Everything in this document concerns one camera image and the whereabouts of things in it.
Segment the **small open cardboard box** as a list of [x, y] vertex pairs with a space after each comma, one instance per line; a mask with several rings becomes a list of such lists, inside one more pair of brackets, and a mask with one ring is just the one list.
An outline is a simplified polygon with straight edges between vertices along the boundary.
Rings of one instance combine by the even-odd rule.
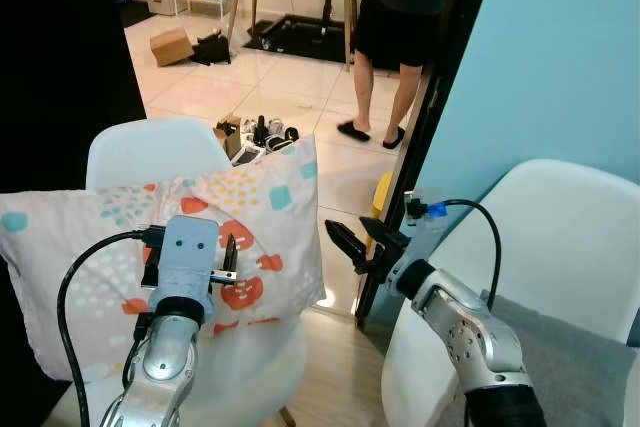
[[232, 161], [236, 161], [236, 158], [241, 156], [241, 152], [244, 149], [241, 122], [241, 117], [229, 113], [212, 127], [215, 138], [219, 140], [221, 148], [224, 149], [225, 154]]

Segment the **yellow plastic object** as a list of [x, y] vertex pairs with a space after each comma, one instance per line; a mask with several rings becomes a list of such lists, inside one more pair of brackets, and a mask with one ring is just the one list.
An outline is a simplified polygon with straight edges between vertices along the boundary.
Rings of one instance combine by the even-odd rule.
[[384, 172], [378, 179], [378, 183], [375, 185], [374, 193], [372, 193], [371, 199], [371, 216], [376, 220], [384, 220], [385, 211], [387, 211], [388, 198], [390, 197], [390, 190], [394, 186], [394, 174], [392, 171]]

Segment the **black tools pile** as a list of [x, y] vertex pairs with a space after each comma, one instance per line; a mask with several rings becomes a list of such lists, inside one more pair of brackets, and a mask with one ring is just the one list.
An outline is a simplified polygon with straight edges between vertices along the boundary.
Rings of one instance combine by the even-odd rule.
[[265, 152], [283, 151], [301, 138], [296, 127], [287, 127], [280, 119], [266, 119], [262, 115], [244, 120], [242, 133], [248, 145]]

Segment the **black bag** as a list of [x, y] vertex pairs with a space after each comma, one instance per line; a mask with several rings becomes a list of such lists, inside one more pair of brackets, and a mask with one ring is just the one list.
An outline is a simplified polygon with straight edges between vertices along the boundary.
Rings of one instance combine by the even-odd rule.
[[221, 34], [220, 31], [215, 31], [209, 37], [198, 38], [192, 49], [193, 52], [189, 56], [189, 60], [201, 63], [201, 65], [209, 66], [232, 61], [229, 38]]

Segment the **white plastic chair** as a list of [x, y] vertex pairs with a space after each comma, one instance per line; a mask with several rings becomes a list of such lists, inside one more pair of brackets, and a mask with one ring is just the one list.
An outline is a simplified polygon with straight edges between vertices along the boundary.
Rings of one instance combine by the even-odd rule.
[[[88, 188], [151, 183], [228, 171], [209, 127], [192, 119], [146, 119], [109, 127], [90, 145]], [[138, 346], [119, 380], [76, 377], [45, 427], [296, 427], [289, 400], [306, 367], [297, 314], [201, 339], [204, 302], [169, 296], [146, 305], [134, 325]]]
[[[452, 222], [429, 262], [492, 299], [493, 313], [502, 296], [632, 348], [639, 202], [639, 186], [622, 177], [530, 159], [483, 199], [448, 199]], [[625, 405], [637, 398], [636, 366], [637, 357]], [[443, 341], [404, 296], [381, 372], [381, 403], [390, 427], [470, 427]]]

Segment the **white patterned pillow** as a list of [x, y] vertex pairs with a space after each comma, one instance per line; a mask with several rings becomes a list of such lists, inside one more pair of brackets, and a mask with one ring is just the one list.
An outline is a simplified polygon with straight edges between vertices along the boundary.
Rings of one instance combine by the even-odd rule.
[[164, 225], [178, 215], [218, 223], [219, 238], [233, 238], [238, 250], [238, 280], [212, 290], [202, 337], [282, 321], [324, 298], [311, 136], [224, 174], [102, 190], [0, 194], [0, 258], [47, 377], [70, 378], [56, 298], [74, 259], [96, 241]]

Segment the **person in black clothes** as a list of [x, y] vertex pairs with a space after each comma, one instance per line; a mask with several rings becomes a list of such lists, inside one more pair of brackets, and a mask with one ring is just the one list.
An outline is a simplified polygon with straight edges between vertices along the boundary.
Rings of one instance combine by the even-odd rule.
[[436, 31], [448, 1], [361, 0], [352, 40], [357, 113], [337, 125], [339, 133], [369, 142], [375, 62], [392, 61], [398, 67], [399, 83], [381, 145], [399, 147], [406, 136], [401, 124], [420, 88], [422, 71], [434, 61]]

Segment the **black door frame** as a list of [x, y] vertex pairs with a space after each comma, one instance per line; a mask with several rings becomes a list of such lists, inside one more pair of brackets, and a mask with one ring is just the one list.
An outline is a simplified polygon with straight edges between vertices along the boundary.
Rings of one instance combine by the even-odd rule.
[[394, 174], [393, 193], [403, 190], [438, 190], [448, 199], [465, 199], [467, 193], [447, 180], [422, 179], [431, 159], [442, 156], [442, 142], [436, 139], [440, 122], [465, 56], [468, 39], [483, 0], [449, 0], [442, 14], [436, 38], [434, 61], [422, 71], [422, 80], [410, 111], [401, 124], [406, 130], [407, 148]]

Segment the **grey cushion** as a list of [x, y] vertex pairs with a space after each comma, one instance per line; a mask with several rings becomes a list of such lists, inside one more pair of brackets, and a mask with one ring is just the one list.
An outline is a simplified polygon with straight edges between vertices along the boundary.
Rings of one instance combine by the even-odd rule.
[[515, 330], [531, 383], [467, 392], [470, 427], [625, 427], [636, 350], [502, 296], [494, 313]]

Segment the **black floor mat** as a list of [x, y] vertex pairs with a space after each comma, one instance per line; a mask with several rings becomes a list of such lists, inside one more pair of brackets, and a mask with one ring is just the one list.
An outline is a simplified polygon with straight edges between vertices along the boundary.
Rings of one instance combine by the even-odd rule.
[[278, 20], [259, 20], [247, 30], [250, 39], [244, 48], [343, 63], [346, 61], [346, 30], [343, 23], [285, 15]]

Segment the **brown cardboard box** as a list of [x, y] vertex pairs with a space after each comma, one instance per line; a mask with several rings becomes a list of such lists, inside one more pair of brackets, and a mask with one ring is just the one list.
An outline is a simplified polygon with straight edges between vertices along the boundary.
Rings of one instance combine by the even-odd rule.
[[148, 39], [157, 67], [166, 67], [189, 60], [195, 55], [195, 44], [184, 28], [163, 31]]

